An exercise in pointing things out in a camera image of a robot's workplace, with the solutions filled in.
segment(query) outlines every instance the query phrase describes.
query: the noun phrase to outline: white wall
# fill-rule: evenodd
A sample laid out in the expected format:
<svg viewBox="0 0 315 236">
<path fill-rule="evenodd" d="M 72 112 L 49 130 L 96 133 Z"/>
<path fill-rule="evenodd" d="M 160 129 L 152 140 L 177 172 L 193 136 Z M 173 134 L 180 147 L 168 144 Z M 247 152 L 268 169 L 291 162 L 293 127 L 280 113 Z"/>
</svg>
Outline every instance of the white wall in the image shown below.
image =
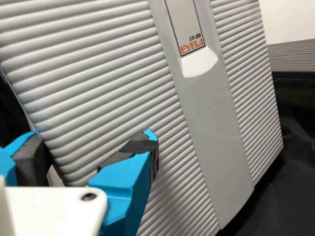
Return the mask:
<svg viewBox="0 0 315 236">
<path fill-rule="evenodd" d="M 315 0 L 259 0 L 267 44 L 315 38 Z"/>
</svg>

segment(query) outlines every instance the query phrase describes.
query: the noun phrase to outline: white plastic part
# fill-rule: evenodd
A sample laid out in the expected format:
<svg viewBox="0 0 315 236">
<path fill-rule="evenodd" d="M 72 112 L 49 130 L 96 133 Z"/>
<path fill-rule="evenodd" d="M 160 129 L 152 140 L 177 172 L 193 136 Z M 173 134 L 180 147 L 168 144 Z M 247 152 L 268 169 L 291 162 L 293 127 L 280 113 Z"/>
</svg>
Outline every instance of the white plastic part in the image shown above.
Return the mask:
<svg viewBox="0 0 315 236">
<path fill-rule="evenodd" d="M 183 76 L 185 78 L 194 78 L 203 75 L 209 72 L 218 60 L 218 56 L 209 47 L 189 54 L 180 59 Z"/>
<path fill-rule="evenodd" d="M 107 207 L 106 194 L 97 188 L 6 187 L 5 192 L 15 230 L 9 236 L 96 236 Z M 83 201 L 85 194 L 96 198 Z M 0 214 L 2 226 L 8 216 Z"/>
<path fill-rule="evenodd" d="M 15 236 L 11 218 L 12 213 L 5 193 L 5 180 L 0 176 L 0 235 Z"/>
</svg>

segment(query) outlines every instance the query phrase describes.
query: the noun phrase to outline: black clamp jaw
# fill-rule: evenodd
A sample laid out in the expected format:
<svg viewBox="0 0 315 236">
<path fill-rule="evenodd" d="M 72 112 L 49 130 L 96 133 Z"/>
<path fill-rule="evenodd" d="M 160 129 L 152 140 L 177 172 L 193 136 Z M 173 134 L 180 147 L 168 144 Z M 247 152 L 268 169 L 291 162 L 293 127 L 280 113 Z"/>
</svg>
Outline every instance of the black clamp jaw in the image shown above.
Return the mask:
<svg viewBox="0 0 315 236">
<path fill-rule="evenodd" d="M 103 161 L 97 171 L 119 161 L 132 158 L 135 154 L 150 152 L 150 177 L 151 184 L 158 173 L 158 139 L 151 130 L 146 130 L 133 136 L 118 152 Z"/>
</svg>

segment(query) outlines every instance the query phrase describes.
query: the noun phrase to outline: ribbed side panel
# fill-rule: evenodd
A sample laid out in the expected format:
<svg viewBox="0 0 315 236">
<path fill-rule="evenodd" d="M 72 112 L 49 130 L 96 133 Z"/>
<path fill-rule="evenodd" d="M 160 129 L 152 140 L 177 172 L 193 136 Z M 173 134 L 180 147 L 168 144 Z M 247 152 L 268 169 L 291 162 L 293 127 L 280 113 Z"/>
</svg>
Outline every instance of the ribbed side panel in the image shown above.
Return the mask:
<svg viewBox="0 0 315 236">
<path fill-rule="evenodd" d="M 256 184 L 283 145 L 259 2 L 212 0 L 211 5 Z"/>
<path fill-rule="evenodd" d="M 274 72 L 314 72 L 315 39 L 268 45 Z"/>
<path fill-rule="evenodd" d="M 1 69 L 64 179 L 84 186 L 134 134 L 159 137 L 138 235 L 212 235 L 218 220 L 146 0 L 0 3 Z"/>
</svg>

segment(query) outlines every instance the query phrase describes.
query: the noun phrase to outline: eyela logo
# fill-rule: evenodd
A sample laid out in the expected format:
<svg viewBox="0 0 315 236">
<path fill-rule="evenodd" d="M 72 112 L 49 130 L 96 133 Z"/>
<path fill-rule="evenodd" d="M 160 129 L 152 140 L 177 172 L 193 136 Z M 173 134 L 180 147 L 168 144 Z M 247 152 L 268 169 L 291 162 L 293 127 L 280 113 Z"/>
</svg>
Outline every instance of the eyela logo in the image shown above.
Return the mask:
<svg viewBox="0 0 315 236">
<path fill-rule="evenodd" d="M 198 48 L 201 48 L 205 46 L 205 43 L 203 41 L 203 38 L 197 39 L 195 41 L 190 42 L 189 44 L 185 44 L 183 46 L 180 47 L 181 49 L 181 54 L 185 55 L 191 51 L 194 51 Z"/>
</svg>

